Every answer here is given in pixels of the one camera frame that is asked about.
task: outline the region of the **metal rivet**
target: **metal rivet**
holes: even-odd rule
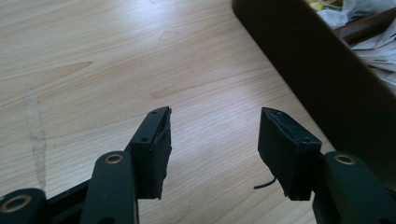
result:
[[[108,164],[115,164],[115,163],[119,163],[120,161],[122,161],[123,156],[121,154],[113,154],[113,155],[109,155],[108,157],[105,158],[105,162]]]
[[[338,154],[338,155],[335,155],[334,158],[338,162],[341,162],[341,163],[343,163],[345,165],[355,165],[356,164],[355,160],[353,160],[352,158],[350,158],[350,157],[348,157],[346,155]]]
[[[12,213],[18,211],[24,206],[26,206],[26,204],[28,204],[30,201],[32,201],[32,197],[28,194],[22,194],[13,197],[1,205],[0,212]]]

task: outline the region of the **wood grain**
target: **wood grain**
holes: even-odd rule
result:
[[[229,0],[0,1],[0,195],[50,198],[170,105],[173,152],[142,223],[315,223],[257,152],[261,107],[331,144]]]

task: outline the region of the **screw hole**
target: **screw hole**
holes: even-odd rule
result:
[[[12,212],[18,211],[21,208],[23,208],[24,206],[26,206],[26,204],[28,204],[31,200],[32,200],[32,197],[27,194],[22,194],[22,195],[16,196],[16,197],[6,201],[5,203],[3,203],[0,207],[0,211],[2,213],[12,213]]]
[[[98,224],[113,224],[115,222],[114,217],[104,217],[100,219]]]
[[[345,156],[345,155],[336,155],[334,156],[334,158],[338,161],[341,162],[345,165],[354,165],[356,164],[355,160],[353,160],[352,158]]]
[[[113,154],[105,158],[105,162],[108,164],[115,164],[122,161],[123,156],[121,154]]]

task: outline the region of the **clamp jaw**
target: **clamp jaw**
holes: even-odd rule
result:
[[[124,151],[101,156],[92,178],[51,199],[19,189],[0,199],[0,223],[139,223],[138,199],[161,199],[171,147],[169,107],[149,112]]]
[[[321,142],[289,115],[262,109],[259,152],[292,201],[309,201],[318,223],[396,223],[396,194],[359,158],[320,153]]]

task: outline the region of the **scratch mark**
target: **scratch mark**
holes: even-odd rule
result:
[[[44,135],[37,94],[29,85],[27,85],[26,89],[26,118],[30,142],[32,144],[33,159],[35,160],[35,172],[40,188],[44,189],[46,187],[46,136]]]

